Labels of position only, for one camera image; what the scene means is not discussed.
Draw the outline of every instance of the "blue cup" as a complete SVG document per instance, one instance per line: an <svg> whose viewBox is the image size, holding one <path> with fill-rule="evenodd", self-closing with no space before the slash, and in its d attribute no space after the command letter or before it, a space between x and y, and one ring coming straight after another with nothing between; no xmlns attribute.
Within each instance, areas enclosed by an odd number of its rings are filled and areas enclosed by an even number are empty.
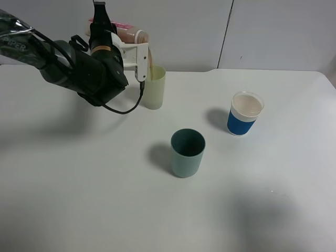
<svg viewBox="0 0 336 252"><path fill-rule="evenodd" d="M178 177L194 175L204 153L204 137L196 130L178 130L172 136L171 148L173 173Z"/></svg>
<svg viewBox="0 0 336 252"><path fill-rule="evenodd" d="M264 108L260 97L250 92L239 92L232 98L227 128L233 135L246 134Z"/></svg>

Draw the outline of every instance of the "cup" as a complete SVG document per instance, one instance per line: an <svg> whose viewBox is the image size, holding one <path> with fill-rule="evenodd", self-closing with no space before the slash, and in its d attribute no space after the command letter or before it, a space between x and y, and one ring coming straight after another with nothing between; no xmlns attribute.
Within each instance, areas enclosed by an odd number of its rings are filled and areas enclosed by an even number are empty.
<svg viewBox="0 0 336 252"><path fill-rule="evenodd" d="M246 134L264 108L262 99L254 93L236 93L231 102L227 128L233 135Z"/></svg>
<svg viewBox="0 0 336 252"><path fill-rule="evenodd" d="M143 92L142 103L148 109L159 109L163 103L164 83L166 70L163 67L153 66L153 76L151 79L148 68L145 90Z"/></svg>
<svg viewBox="0 0 336 252"><path fill-rule="evenodd" d="M176 131L171 138L172 171L178 177L194 175L205 149L204 137L192 129Z"/></svg>

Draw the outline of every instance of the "teal cup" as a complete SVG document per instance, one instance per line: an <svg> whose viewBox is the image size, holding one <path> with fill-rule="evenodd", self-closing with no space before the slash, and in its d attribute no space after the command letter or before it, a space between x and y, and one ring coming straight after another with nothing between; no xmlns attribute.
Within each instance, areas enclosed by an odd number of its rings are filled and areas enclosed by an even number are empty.
<svg viewBox="0 0 336 252"><path fill-rule="evenodd" d="M205 149L204 137L192 129L176 131L171 139L172 171L178 177L194 175Z"/></svg>

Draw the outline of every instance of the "light green cup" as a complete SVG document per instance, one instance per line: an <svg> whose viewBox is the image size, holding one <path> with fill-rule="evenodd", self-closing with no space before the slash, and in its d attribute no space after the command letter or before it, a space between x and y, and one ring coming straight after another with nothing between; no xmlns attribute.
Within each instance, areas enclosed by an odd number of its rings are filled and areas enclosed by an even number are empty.
<svg viewBox="0 0 336 252"><path fill-rule="evenodd" d="M153 66L152 79L148 69L142 97L142 103L146 108L159 109L162 106L165 80L166 70L163 67Z"/></svg>
<svg viewBox="0 0 336 252"><path fill-rule="evenodd" d="M173 134L171 149L173 173L178 177L190 177L200 166L205 139L196 130L181 129Z"/></svg>

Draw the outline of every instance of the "table surface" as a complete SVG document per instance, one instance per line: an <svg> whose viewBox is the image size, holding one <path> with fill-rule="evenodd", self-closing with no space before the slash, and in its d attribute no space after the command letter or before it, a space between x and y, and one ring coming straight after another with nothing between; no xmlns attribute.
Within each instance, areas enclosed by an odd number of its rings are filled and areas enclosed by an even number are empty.
<svg viewBox="0 0 336 252"><path fill-rule="evenodd" d="M127 76L111 107L138 98ZM168 72L161 109L122 116L30 66L1 66L0 87L1 251L336 247L336 90L318 72ZM242 90L265 109L237 137L225 125ZM169 170L170 137L181 128L206 139L199 171L186 179Z"/></svg>

